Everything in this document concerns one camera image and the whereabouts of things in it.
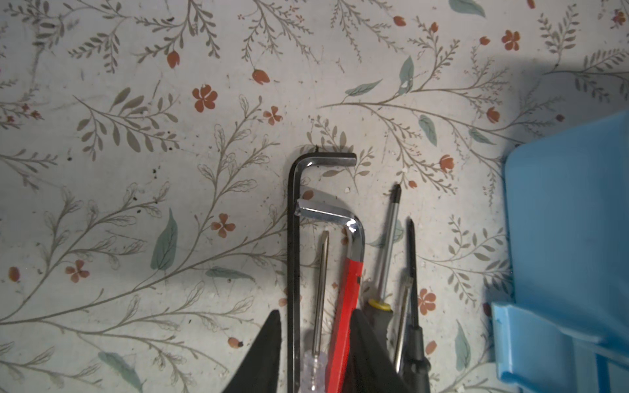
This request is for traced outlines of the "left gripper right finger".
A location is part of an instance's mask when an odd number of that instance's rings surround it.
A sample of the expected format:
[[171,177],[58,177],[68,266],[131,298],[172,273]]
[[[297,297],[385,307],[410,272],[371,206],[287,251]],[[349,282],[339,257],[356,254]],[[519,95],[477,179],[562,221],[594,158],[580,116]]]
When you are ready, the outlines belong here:
[[410,392],[360,309],[352,312],[350,334],[342,392]]

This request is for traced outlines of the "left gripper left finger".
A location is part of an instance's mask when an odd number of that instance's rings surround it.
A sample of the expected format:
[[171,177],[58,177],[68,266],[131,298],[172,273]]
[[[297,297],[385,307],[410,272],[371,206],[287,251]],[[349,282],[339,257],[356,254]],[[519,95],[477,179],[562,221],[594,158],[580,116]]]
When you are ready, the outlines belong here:
[[270,312],[224,393],[275,393],[281,360],[280,312]]

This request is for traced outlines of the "light blue plastic tool box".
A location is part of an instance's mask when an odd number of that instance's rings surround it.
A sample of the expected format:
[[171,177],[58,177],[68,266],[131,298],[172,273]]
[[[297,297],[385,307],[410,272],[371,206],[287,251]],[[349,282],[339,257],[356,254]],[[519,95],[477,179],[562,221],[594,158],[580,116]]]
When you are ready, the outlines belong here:
[[627,391],[627,112],[514,149],[505,207],[514,301],[491,306],[499,380]]

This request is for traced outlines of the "yellow black screwdriver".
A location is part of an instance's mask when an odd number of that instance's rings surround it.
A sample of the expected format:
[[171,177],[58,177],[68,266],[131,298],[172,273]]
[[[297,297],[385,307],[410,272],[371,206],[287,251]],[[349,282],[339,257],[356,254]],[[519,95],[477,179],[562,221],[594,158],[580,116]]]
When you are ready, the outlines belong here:
[[378,294],[375,298],[371,298],[367,301],[364,309],[366,318],[374,330],[378,344],[383,347],[384,350],[387,348],[388,327],[393,316],[391,306],[386,303],[386,297],[400,201],[401,185],[395,184],[391,191],[388,222],[385,234],[383,235],[384,244],[382,266],[378,281]]

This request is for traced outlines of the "long black hex key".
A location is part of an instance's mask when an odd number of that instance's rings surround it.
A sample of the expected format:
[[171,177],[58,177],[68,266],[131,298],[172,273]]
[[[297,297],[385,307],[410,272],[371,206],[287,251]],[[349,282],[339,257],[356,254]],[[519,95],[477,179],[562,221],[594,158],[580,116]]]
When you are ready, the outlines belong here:
[[288,371],[287,392],[295,393],[300,387],[301,326],[300,326],[300,219],[295,215],[296,200],[301,196],[301,175],[309,167],[352,167],[357,155],[350,152],[312,152],[298,157],[288,175]]

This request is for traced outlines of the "orange handled black screwdriver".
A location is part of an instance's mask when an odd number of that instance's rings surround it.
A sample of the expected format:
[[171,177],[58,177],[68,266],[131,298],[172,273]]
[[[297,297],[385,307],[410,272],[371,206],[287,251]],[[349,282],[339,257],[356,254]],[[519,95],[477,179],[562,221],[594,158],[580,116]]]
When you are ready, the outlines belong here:
[[419,294],[417,285],[417,263],[415,227],[411,218],[407,219],[407,271],[410,277],[408,311],[406,311],[406,335],[402,351],[401,376],[412,392],[431,391],[429,372],[430,362],[424,353],[424,331],[419,323]]

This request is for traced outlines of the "clear handled small screwdriver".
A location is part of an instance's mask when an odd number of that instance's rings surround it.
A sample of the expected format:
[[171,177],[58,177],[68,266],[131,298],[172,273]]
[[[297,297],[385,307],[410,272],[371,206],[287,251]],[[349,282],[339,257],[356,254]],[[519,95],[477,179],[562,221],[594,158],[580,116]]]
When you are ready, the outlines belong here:
[[328,358],[322,351],[322,330],[324,322],[324,300],[329,260],[329,231],[321,237],[319,278],[317,282],[315,323],[311,350],[303,357],[301,372],[301,392],[326,392],[325,371]]

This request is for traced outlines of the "red handled hex key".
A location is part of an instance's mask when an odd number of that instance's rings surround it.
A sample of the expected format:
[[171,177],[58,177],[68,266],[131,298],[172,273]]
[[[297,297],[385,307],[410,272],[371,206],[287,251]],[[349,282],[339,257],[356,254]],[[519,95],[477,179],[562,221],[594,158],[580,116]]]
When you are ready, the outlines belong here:
[[359,218],[352,212],[325,203],[299,199],[296,215],[343,226],[348,234],[344,262],[344,281],[340,286],[334,319],[329,362],[324,374],[327,392],[340,392],[345,379],[351,348],[351,318],[357,307],[365,256],[365,231]]

